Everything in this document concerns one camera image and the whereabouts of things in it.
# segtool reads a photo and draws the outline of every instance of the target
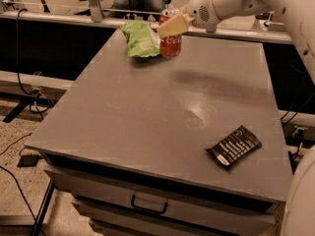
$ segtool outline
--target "person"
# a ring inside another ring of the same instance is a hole
[[[129,5],[129,0],[114,0],[111,9],[160,13],[165,9],[165,0],[131,0],[131,6],[132,7]],[[127,14],[128,12],[111,11],[108,17],[124,18]],[[141,14],[138,16],[147,20],[149,14]],[[153,17],[158,21],[159,15],[153,14]]]

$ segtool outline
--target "white tabletop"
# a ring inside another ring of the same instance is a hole
[[[26,146],[285,201],[292,174],[260,43],[183,36],[172,59],[130,58],[126,49],[118,29]],[[262,147],[227,172],[205,148],[240,125]]]

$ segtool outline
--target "green object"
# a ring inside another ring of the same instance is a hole
[[[120,27],[127,37],[129,57],[159,55],[159,37],[144,21],[127,22]]]

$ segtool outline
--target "floor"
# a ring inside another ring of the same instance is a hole
[[[42,10],[38,0],[23,0],[27,8],[35,13]],[[178,8],[188,0],[173,0],[170,6]],[[46,0],[51,13],[71,15],[84,8],[88,8],[87,2],[78,2],[77,0]],[[102,1],[102,5],[108,6],[112,0]],[[263,30],[254,17],[234,18],[220,25],[224,28],[235,28],[240,30]],[[27,137],[13,144],[6,151],[5,149],[22,136],[31,133],[39,125],[41,117],[38,114],[30,113],[24,110],[11,123],[5,123],[2,120],[17,105],[17,102],[0,97],[0,165],[10,170],[21,185],[23,192],[31,205],[35,214],[39,209],[45,189],[48,185],[48,177],[42,171],[45,164],[40,160],[37,167],[17,167],[19,162],[20,150],[23,148],[23,142]],[[36,154],[36,151],[25,149],[22,154]],[[98,235],[92,231],[88,225],[88,219],[79,216],[71,206],[71,196],[67,193],[54,192],[53,199],[42,226],[45,235],[49,236],[92,236]],[[280,232],[283,210],[276,214],[277,223],[261,236],[275,236]],[[13,178],[3,170],[0,170],[0,216],[1,215],[29,215],[30,212],[25,205],[17,185]],[[30,235],[31,228],[26,226],[1,226],[0,235]]]

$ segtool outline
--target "black pouch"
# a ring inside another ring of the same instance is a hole
[[[253,133],[244,126],[240,126],[215,146],[206,148],[206,152],[220,166],[228,170],[246,154],[255,148],[260,148],[261,145]]]

